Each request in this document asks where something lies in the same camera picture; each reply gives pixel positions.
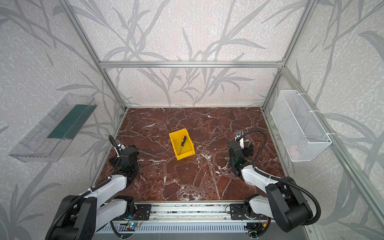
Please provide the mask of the black yellow screwdriver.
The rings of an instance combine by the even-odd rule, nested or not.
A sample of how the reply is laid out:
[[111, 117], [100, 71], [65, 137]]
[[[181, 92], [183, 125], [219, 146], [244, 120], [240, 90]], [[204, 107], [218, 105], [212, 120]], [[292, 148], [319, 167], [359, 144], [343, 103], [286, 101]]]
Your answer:
[[182, 150], [183, 150], [183, 147], [184, 147], [184, 145], [185, 145], [185, 143], [186, 143], [186, 140], [187, 140], [187, 136], [183, 136], [183, 138], [182, 138], [182, 142], [181, 142], [181, 146], [180, 146], [180, 152], [179, 152], [179, 155], [182, 154]]

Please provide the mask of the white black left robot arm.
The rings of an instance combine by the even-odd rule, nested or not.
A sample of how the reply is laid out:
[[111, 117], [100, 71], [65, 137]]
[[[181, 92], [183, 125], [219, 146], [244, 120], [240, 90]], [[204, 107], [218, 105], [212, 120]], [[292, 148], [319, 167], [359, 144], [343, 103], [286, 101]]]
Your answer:
[[125, 147], [109, 136], [117, 156], [112, 159], [113, 173], [101, 184], [62, 201], [46, 234], [47, 240], [90, 240], [94, 234], [122, 215], [134, 217], [138, 210], [133, 197], [118, 196], [133, 183], [139, 173], [139, 150], [134, 145]]

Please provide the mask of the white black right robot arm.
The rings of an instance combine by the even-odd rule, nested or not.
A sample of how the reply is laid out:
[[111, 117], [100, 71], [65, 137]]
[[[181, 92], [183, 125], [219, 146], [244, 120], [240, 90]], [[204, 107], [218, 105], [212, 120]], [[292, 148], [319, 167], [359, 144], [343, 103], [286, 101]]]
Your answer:
[[265, 193], [265, 196], [254, 194], [244, 199], [242, 204], [231, 204], [232, 220], [260, 220], [266, 222], [249, 228], [252, 238], [259, 237], [269, 228], [271, 221], [286, 233], [298, 226], [315, 224], [321, 217], [321, 206], [318, 200], [307, 190], [298, 186], [290, 178], [273, 176], [256, 166], [261, 150], [254, 154], [253, 144], [244, 145], [247, 133], [236, 132], [235, 139], [228, 142], [229, 165], [232, 173]]

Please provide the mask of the yellow plastic bin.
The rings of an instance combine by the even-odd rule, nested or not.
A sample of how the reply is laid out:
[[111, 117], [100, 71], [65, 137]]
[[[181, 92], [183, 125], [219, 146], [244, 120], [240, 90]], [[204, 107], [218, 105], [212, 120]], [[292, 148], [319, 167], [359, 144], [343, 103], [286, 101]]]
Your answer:
[[194, 144], [187, 129], [169, 133], [169, 137], [178, 161], [196, 154]]

